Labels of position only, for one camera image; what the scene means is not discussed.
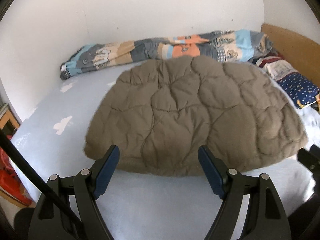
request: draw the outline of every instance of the patchwork blanket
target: patchwork blanket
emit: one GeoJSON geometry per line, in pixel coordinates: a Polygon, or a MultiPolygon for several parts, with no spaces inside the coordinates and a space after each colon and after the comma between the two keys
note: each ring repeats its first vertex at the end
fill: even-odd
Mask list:
{"type": "Polygon", "coordinates": [[[295,109],[257,67],[183,56],[122,73],[91,121],[84,152],[96,160],[116,144],[119,169],[185,176],[202,174],[203,144],[229,168],[248,171],[306,143],[295,109]]]}
{"type": "Polygon", "coordinates": [[[271,45],[272,42],[264,33],[248,30],[86,45],[61,65],[60,78],[64,80],[105,67],[183,55],[205,55],[219,62],[247,61],[266,55],[271,45]]]}

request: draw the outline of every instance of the wall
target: wall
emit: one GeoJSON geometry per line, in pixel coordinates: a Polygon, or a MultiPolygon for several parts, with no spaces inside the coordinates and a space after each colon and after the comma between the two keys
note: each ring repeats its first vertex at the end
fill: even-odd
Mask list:
{"type": "Polygon", "coordinates": [[[300,33],[320,44],[320,24],[305,0],[263,0],[265,23],[300,33]]]}
{"type": "Polygon", "coordinates": [[[0,22],[0,77],[24,120],[86,43],[259,31],[263,18],[263,0],[15,0],[0,22]]]}

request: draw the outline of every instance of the headboard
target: headboard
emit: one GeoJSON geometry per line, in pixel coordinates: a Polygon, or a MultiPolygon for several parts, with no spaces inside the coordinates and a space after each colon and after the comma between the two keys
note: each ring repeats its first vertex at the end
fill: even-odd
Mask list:
{"type": "Polygon", "coordinates": [[[302,75],[320,87],[320,45],[309,38],[287,29],[262,24],[266,33],[284,58],[302,75]]]}

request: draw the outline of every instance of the black cable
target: black cable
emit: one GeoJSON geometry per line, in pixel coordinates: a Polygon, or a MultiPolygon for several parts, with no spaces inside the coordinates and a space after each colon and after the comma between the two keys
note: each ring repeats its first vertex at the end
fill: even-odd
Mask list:
{"type": "Polygon", "coordinates": [[[81,220],[76,214],[59,198],[59,196],[42,180],[38,173],[30,166],[20,154],[12,142],[0,129],[0,147],[6,152],[10,159],[17,165],[25,176],[35,185],[47,198],[49,198],[63,213],[65,213],[76,226],[82,227],[81,220]]]}

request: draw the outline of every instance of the mattress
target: mattress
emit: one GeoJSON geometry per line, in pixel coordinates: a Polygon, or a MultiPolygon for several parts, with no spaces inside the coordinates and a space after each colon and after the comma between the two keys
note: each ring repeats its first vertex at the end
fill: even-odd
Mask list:
{"type": "MultiPolygon", "coordinates": [[[[12,142],[24,158],[47,181],[52,174],[76,175],[89,168],[93,160],[84,155],[85,135],[100,101],[129,64],[86,73],[66,80],[52,91],[26,119],[12,142]]],[[[298,110],[309,137],[309,146],[320,145],[319,114],[307,107],[298,110]]],[[[21,181],[37,201],[40,192],[13,165],[21,181]]],[[[295,158],[249,172],[269,174],[291,214],[311,194],[310,172],[295,158]]],[[[242,230],[248,196],[243,205],[232,239],[242,230]]],[[[71,197],[71,208],[77,213],[71,197]]],[[[205,177],[159,177],[116,170],[106,193],[97,200],[106,225],[115,239],[203,239],[221,205],[205,177]]]]}

